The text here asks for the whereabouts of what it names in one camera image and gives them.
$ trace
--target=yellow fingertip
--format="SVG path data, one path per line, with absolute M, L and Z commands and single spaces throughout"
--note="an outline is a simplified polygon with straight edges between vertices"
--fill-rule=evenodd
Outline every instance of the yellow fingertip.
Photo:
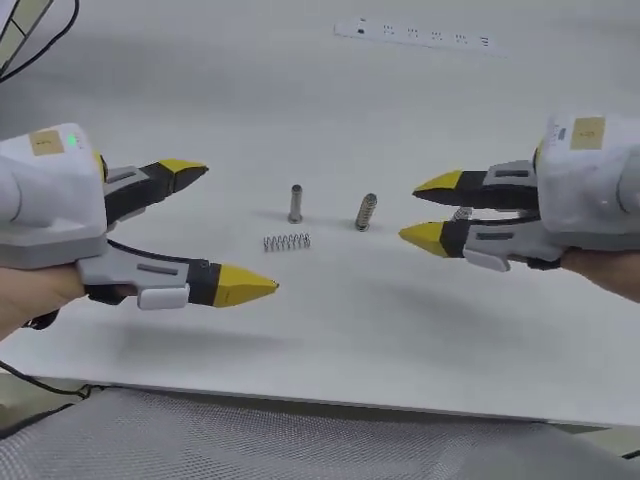
M 449 258 L 447 252 L 440 243 L 442 236 L 443 222 L 428 222 L 403 228 L 398 235 L 403 240 L 426 250 L 433 255 Z
M 104 171 L 104 164 L 102 163 L 102 155 L 97 150 L 93 151 L 93 160 L 98 165 L 98 170 L 100 171 L 100 176 L 102 177 L 102 182 L 107 181 L 107 172 Z
M 160 165 L 173 173 L 178 173 L 187 168 L 207 168 L 204 163 L 190 162 L 189 160 L 178 160 L 177 158 L 168 158 L 166 160 L 160 160 Z
M 213 306 L 223 308 L 240 305 L 271 295 L 278 287 L 273 280 L 244 268 L 222 265 Z
M 458 184 L 458 180 L 460 180 L 462 172 L 462 170 L 453 170 L 451 172 L 440 175 L 439 177 L 432 178 L 431 180 L 417 187 L 413 191 L 413 193 L 423 192 L 425 190 L 434 190 L 436 188 L 453 190 Z

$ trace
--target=metal rod with spring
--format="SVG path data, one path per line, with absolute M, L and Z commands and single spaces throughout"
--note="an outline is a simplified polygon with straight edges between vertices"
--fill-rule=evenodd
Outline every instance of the metal rod with spring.
M 362 199 L 360 210 L 358 210 L 358 215 L 356 216 L 356 230 L 359 232 L 366 232 L 369 230 L 369 222 L 371 221 L 371 216 L 373 215 L 373 211 L 377 204 L 378 197 L 375 193 L 368 193 L 365 195 Z

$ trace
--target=black cable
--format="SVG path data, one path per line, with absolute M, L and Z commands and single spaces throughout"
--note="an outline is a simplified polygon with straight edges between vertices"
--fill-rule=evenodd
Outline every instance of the black cable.
M 43 390 L 46 390 L 47 392 L 55 393 L 58 395 L 73 395 L 76 397 L 80 397 L 80 399 L 82 400 L 86 400 L 87 398 L 89 398 L 93 388 L 96 387 L 96 385 L 87 384 L 87 385 L 83 385 L 78 390 L 63 390 L 61 388 L 56 388 L 56 387 L 52 387 L 51 385 L 47 385 L 46 383 L 41 382 L 40 380 L 38 380 L 35 377 L 32 377 L 31 375 L 22 373 L 20 370 L 13 368 L 11 365 L 3 362 L 2 360 L 0 360 L 0 368 L 2 368 L 3 370 L 6 370 L 14 377 L 19 378 L 24 382 L 30 383 L 34 387 L 38 387 Z
M 80 13 L 80 0 L 74 0 L 73 14 L 71 15 L 71 18 L 69 19 L 69 22 L 67 23 L 67 25 L 62 30 L 60 30 L 60 32 L 55 37 L 49 40 L 49 43 L 47 43 L 44 47 L 42 47 L 40 51 L 36 53 L 34 56 L 32 56 L 29 60 L 25 61 L 19 67 L 14 68 L 9 73 L 0 77 L 0 83 L 4 83 L 7 80 L 10 80 L 11 78 L 15 77 L 20 72 L 22 72 L 25 68 L 28 68 L 31 65 L 33 65 L 35 62 L 37 62 L 40 59 L 40 57 L 42 57 L 45 53 L 47 53 L 49 49 L 58 42 L 58 40 L 60 40 L 67 33 L 69 33 L 69 30 L 71 30 L 73 25 L 76 23 L 79 13 Z
M 625 460 L 632 460 L 638 457 L 640 457 L 640 450 L 635 450 L 633 452 L 625 453 L 624 455 L 622 455 L 622 458 L 624 458 Z

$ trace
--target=gray mesh fabric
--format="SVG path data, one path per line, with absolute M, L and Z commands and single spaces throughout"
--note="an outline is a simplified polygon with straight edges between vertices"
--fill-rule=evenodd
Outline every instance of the gray mesh fabric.
M 553 427 L 107 390 L 0 442 L 8 480 L 638 478 Z

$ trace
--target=metal pin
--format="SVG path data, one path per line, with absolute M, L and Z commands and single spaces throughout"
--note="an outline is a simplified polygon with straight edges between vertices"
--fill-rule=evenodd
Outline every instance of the metal pin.
M 451 216 L 451 222 L 455 222 L 456 220 L 469 220 L 471 215 L 473 214 L 473 208 L 471 207 L 460 207 L 456 210 Z
M 291 187 L 291 209 L 289 210 L 289 223 L 302 223 L 300 207 L 302 205 L 302 187 L 298 184 Z
M 378 197 L 375 193 L 367 193 L 362 199 L 360 210 L 356 216 L 355 226 L 359 232 L 366 232 L 369 230 L 369 221 L 373 215 L 373 211 L 378 204 Z

